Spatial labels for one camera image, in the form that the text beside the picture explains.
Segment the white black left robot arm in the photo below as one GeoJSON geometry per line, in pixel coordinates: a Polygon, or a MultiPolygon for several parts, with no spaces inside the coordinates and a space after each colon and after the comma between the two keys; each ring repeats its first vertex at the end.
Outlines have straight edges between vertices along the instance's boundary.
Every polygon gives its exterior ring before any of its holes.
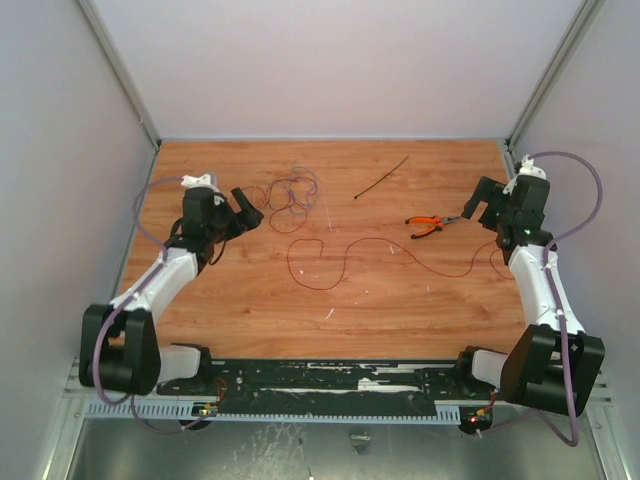
{"type": "Polygon", "coordinates": [[[182,215],[147,272],[107,304],[92,304],[82,318],[79,380],[99,392],[147,395],[156,385],[180,382],[191,393],[208,392],[215,371],[191,344],[160,347],[156,325],[176,295],[218,261],[216,245],[257,228],[264,215],[240,188],[231,191],[239,210],[216,188],[185,190],[182,215]]]}

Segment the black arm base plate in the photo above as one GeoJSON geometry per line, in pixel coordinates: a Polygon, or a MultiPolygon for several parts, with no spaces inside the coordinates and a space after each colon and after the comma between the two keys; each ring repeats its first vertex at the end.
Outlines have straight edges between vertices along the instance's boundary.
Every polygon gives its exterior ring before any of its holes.
{"type": "Polygon", "coordinates": [[[453,360],[212,359],[162,396],[212,399],[221,412],[316,418],[426,417],[439,404],[487,405],[492,386],[453,360]]]}

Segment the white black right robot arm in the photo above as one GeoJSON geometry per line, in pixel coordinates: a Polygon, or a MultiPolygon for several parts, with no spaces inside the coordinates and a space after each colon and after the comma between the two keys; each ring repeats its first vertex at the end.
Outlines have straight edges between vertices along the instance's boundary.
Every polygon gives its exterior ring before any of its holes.
{"type": "Polygon", "coordinates": [[[605,356],[603,341],[588,335],[575,317],[557,268],[553,235],[542,227],[547,180],[531,175],[508,184],[482,177],[466,202],[469,219],[487,205],[480,224],[516,280],[527,323],[510,353],[468,347],[453,374],[456,391],[476,398],[489,385],[505,401],[556,414],[582,414],[605,356]]]}

